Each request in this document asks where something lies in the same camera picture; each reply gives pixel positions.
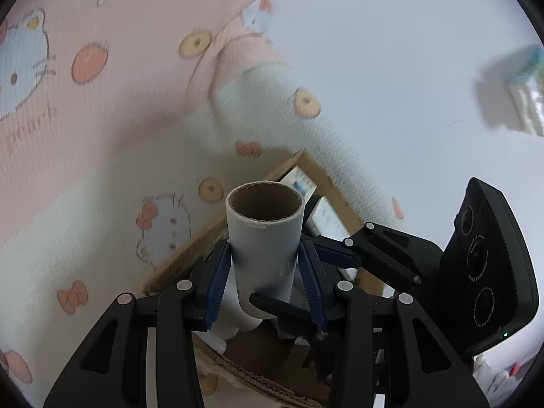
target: cardboard box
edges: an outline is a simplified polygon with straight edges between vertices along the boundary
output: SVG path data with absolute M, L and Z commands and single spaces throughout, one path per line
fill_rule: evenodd
M 326 196 L 350 234 L 363 226 L 363 221 L 333 185 L 325 171 L 305 152 L 298 152 L 265 177 L 278 181 L 294 167 L 300 167 L 317 185 L 315 194 Z M 204 260 L 216 242 L 227 236 L 227 219 L 222 212 L 203 227 L 189 242 L 178 249 L 145 284 L 146 295 L 161 293 L 168 286 L 189 275 L 195 263 Z M 367 293 L 381 296 L 384 284 L 359 269 L 355 283 Z M 286 406 L 308 408 L 326 404 L 328 387 L 316 381 L 316 371 L 309 358 L 309 346 L 294 340 L 278 339 L 270 322 L 256 329 L 238 333 L 227 342 L 227 350 L 220 355 L 199 338 L 193 336 L 197 357 L 221 368 L 239 381 Z M 262 351 L 258 357 L 248 351 Z

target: camera lens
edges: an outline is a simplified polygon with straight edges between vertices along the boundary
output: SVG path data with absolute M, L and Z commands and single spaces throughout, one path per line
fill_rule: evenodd
M 478 236 L 472 241 L 467 255 L 467 269 L 472 282 L 478 281 L 488 266 L 488 251 L 483 244 L 483 237 Z
M 478 327 L 485 326 L 495 309 L 495 296 L 490 288 L 484 288 L 478 294 L 474 304 L 474 322 Z
M 472 207 L 469 205 L 466 209 L 464 209 L 463 216 L 461 218 L 461 231 L 465 236 L 471 232 L 473 220 L 474 216 L 472 214 Z

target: white paper tube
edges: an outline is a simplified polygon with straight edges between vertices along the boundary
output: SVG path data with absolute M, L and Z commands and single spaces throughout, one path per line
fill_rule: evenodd
M 231 265 L 231 271 L 228 272 L 227 284 L 225 285 L 219 314 L 217 320 L 211 326 L 211 330 L 219 335 L 219 337 L 229 340 L 236 332 L 238 332 L 238 329 L 240 329 L 240 331 L 251 331 L 252 329 L 257 328 L 261 320 L 262 319 L 256 319 L 249 316 L 241 309 L 240 302 L 238 301 L 238 290 L 236 289 L 236 273 L 234 271 L 234 266 Z M 226 334 L 229 334 L 228 326 L 234 327 L 236 332 L 230 337 L 225 337 Z
M 288 302 L 303 225 L 304 199 L 272 181 L 236 187 L 225 200 L 238 299 L 250 316 L 274 316 L 249 303 L 255 291 Z

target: tube opening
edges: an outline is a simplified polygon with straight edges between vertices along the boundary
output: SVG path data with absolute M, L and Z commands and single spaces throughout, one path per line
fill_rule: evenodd
M 236 213 L 256 221 L 289 218 L 303 206 L 295 190 L 274 182 L 243 185 L 232 192 L 229 203 Z

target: blue gripper pad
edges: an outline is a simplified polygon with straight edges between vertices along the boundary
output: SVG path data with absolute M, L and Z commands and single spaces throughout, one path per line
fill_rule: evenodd
M 308 253 L 308 249 L 304 242 L 301 242 L 299 245 L 298 255 L 300 276 L 303 280 L 304 293 L 306 294 L 306 300 L 308 301 L 312 320 L 317 325 L 317 328 L 324 329 L 327 324 L 327 319 L 323 304 L 323 293 L 316 272 L 312 266 L 310 258 L 311 253 Z
M 216 268 L 208 286 L 206 293 L 206 312 L 202 322 L 206 328 L 210 329 L 211 324 L 217 320 L 219 307 L 225 292 L 228 273 L 231 269 L 231 254 L 232 248 L 229 242 L 225 242 L 219 253 L 214 252 L 208 262 L 216 263 Z

